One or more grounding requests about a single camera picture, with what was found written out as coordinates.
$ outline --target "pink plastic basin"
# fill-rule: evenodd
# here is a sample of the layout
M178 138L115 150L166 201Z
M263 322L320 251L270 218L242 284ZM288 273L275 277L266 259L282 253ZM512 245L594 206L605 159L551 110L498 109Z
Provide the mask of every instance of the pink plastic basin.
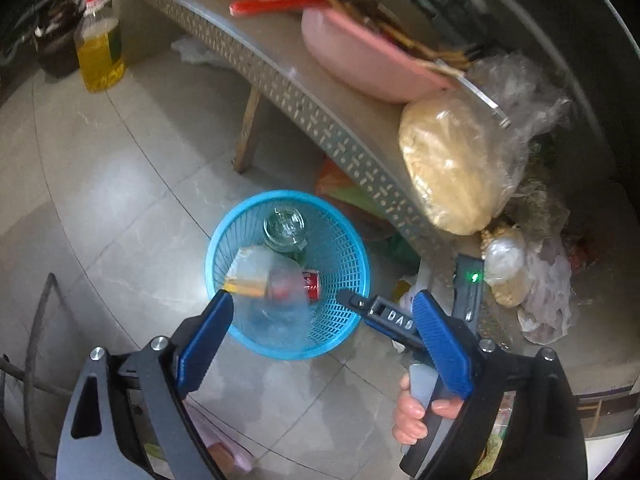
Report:
M446 76L419 66L415 58L336 10L305 9L302 37L333 76L377 99L408 103L452 88Z

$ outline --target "wooden post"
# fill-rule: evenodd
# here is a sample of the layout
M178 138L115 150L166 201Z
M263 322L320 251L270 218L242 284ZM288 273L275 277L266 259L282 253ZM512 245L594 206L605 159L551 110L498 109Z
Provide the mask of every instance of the wooden post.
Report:
M255 86L252 86L244 110L236 156L233 160L234 170L238 173L248 170L254 163L255 150L260 138L257 130L260 129L262 124L260 118L264 117L265 108L268 108L268 105L268 100Z

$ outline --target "finger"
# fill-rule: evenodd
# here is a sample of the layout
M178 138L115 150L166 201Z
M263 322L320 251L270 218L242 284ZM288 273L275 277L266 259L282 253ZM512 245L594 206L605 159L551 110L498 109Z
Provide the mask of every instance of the finger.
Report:
M398 395L398 408L412 418L423 418L426 410L424 406L414 399L408 390L400 392Z
M431 403L431 409L433 413L443 418L456 418L460 412L460 408L462 408L462 402L460 397L454 397L450 400L434 400Z
M407 435L404 431L402 431L397 426L394 426L394 428L391 430L391 433L400 444L408 444L409 446L412 446L413 444L418 442L418 439Z
M412 418L397 408L394 410L394 423L413 438L425 438L427 436L427 427L421 420Z
M408 390L409 389L409 374L404 374L400 379L400 389Z

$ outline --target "red handle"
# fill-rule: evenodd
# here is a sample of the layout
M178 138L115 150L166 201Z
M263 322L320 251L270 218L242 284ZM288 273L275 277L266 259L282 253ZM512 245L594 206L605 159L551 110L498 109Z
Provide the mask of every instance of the red handle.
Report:
M281 12L307 7L327 7L327 0L238 0L229 5L229 12L236 18L262 12Z

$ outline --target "cooking oil bottle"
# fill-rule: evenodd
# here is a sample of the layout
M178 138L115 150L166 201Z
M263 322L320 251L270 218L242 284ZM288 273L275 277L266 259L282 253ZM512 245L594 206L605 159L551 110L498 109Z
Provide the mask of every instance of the cooking oil bottle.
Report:
M75 35L76 52L84 86L101 92L124 74L120 22L103 0L86 0L86 9Z

